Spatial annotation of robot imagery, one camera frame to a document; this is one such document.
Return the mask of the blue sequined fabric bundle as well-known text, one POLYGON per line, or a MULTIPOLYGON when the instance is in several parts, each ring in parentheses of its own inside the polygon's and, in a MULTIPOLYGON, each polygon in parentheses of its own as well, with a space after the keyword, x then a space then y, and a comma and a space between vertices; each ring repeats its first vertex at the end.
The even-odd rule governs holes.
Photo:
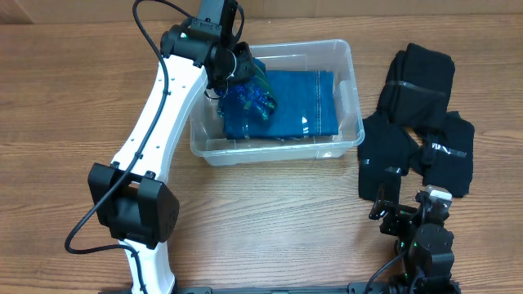
POLYGON ((276 111, 277 101, 266 76, 266 65, 253 60, 254 75, 246 82, 214 89, 218 113, 226 119, 266 121, 276 111))

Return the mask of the blue denim jeans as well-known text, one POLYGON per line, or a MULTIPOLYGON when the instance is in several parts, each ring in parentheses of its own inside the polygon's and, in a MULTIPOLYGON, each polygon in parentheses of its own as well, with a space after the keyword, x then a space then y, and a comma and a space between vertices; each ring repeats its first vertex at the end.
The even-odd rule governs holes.
POLYGON ((267 71, 277 101, 266 121, 223 118, 230 139, 295 139, 335 136, 338 122, 333 98, 333 73, 328 71, 267 71))

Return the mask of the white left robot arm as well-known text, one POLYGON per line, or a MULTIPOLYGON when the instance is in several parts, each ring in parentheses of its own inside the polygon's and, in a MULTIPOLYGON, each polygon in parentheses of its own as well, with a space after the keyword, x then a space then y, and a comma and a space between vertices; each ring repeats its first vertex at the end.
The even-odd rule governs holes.
POLYGON ((168 188, 174 151, 195 102, 207 89, 254 75, 248 44, 234 30, 244 13, 236 1, 203 1, 196 16, 150 46, 159 67, 131 135, 110 165, 96 163, 87 183, 93 206, 65 240, 76 255, 123 249, 132 274, 130 293, 174 293, 168 239, 180 204, 168 188))

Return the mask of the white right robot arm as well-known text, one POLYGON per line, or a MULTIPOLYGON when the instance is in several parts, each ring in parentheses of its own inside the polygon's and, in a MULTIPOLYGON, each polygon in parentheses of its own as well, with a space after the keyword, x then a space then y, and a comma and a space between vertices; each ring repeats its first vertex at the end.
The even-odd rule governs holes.
POLYGON ((414 197, 419 207, 408 207, 378 188, 369 219, 382 220, 380 232, 396 237, 396 256, 371 276, 364 293, 461 292, 451 274, 454 234, 445 228, 452 199, 446 189, 428 185, 414 197))

